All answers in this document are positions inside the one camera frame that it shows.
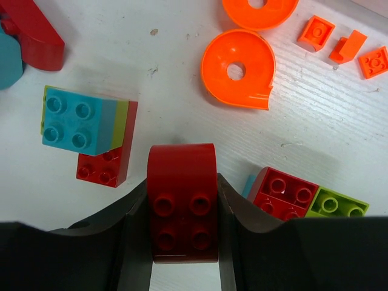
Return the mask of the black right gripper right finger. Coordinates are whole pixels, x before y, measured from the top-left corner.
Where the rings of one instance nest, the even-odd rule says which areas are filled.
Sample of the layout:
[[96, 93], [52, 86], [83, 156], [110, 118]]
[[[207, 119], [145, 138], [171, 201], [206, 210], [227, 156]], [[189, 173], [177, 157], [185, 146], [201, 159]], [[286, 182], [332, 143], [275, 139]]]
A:
[[218, 249], [222, 290], [248, 290], [253, 275], [260, 234], [283, 222], [241, 196], [218, 174]]

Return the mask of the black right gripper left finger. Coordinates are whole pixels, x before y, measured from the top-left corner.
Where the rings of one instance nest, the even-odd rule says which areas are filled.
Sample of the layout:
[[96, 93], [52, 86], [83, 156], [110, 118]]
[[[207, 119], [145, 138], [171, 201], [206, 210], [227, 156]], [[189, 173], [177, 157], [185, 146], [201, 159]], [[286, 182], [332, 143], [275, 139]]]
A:
[[152, 272], [146, 182], [99, 212], [56, 229], [60, 290], [148, 290]]

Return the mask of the red rounded lego brick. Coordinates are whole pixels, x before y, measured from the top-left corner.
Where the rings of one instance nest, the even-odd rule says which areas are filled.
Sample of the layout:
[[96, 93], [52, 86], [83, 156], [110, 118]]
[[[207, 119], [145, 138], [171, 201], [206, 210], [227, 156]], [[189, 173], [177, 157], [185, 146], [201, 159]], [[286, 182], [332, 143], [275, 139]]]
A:
[[218, 175], [215, 146], [152, 146], [146, 186], [154, 262], [216, 262]]

